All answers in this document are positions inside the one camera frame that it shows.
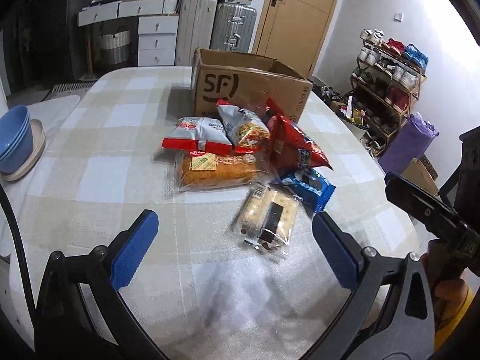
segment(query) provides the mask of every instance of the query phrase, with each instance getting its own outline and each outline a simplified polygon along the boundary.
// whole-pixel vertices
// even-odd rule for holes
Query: screw
[[[107,252],[107,247],[103,245],[96,246],[93,249],[93,253],[96,254],[97,256],[103,256],[106,252]]]
[[[53,252],[51,255],[50,255],[50,258],[55,261],[55,260],[58,260],[60,258],[60,252],[59,251],[55,251]]]
[[[365,256],[368,256],[368,257],[375,257],[377,255],[377,251],[375,250],[375,248],[371,246],[367,246],[363,250],[363,253],[365,254]]]
[[[418,261],[418,260],[420,260],[420,256],[419,256],[417,253],[415,253],[414,251],[409,254],[409,257],[410,257],[413,261]]]

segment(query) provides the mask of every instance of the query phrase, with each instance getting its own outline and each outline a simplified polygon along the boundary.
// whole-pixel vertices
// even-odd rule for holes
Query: snack bag
[[[270,161],[277,169],[328,167],[333,170],[322,149],[289,120],[272,99],[268,99],[266,105],[263,120],[271,132]]]
[[[281,178],[282,185],[303,199],[303,203],[316,214],[325,209],[325,205],[335,191],[335,185],[315,169],[297,169]]]
[[[217,155],[203,151],[177,153],[176,185],[180,191],[235,187],[276,177],[265,152]]]
[[[217,101],[217,109],[236,153],[255,153],[267,147],[270,132],[255,112],[223,99]]]
[[[177,150],[200,150],[219,155],[232,152],[232,144],[220,120],[187,116],[163,139],[162,147]]]
[[[233,224],[236,234],[255,249],[288,255],[301,199],[275,186],[255,184]]]

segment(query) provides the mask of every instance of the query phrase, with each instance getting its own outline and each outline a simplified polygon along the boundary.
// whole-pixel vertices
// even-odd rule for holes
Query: drawer
[[[161,15],[163,0],[129,0],[122,1],[118,7],[118,17]]]
[[[179,26],[178,15],[172,16],[148,16],[138,18],[139,34],[176,34]]]
[[[145,34],[138,36],[139,50],[175,49],[177,44],[176,34]]]
[[[165,0],[163,2],[163,13],[175,13],[178,0]]]
[[[174,66],[175,50],[139,50],[138,66]]]
[[[80,11],[77,17],[78,26],[81,27],[87,24],[99,23],[100,21],[116,19],[118,8],[119,3],[114,2]]]

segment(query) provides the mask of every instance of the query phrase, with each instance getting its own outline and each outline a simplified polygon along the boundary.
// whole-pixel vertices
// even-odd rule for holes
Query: wooden door
[[[308,78],[334,1],[270,0],[257,53],[276,58]]]

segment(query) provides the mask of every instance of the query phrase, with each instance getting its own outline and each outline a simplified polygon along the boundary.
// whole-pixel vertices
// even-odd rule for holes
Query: blue bowl
[[[2,160],[0,160],[0,172],[13,173],[33,152],[33,134],[32,127],[28,123],[25,132],[20,137],[18,142],[11,148],[10,153]]]
[[[24,105],[17,105],[0,118],[0,157],[11,147],[25,126],[29,113]]]
[[[20,139],[23,138],[23,136],[25,135],[25,132],[29,125],[30,125],[30,115],[28,115],[27,120],[25,121],[25,124],[22,126],[22,129],[17,134],[13,143],[8,147],[7,151],[4,152],[2,155],[0,155],[0,162],[10,155],[11,151],[17,146]]]

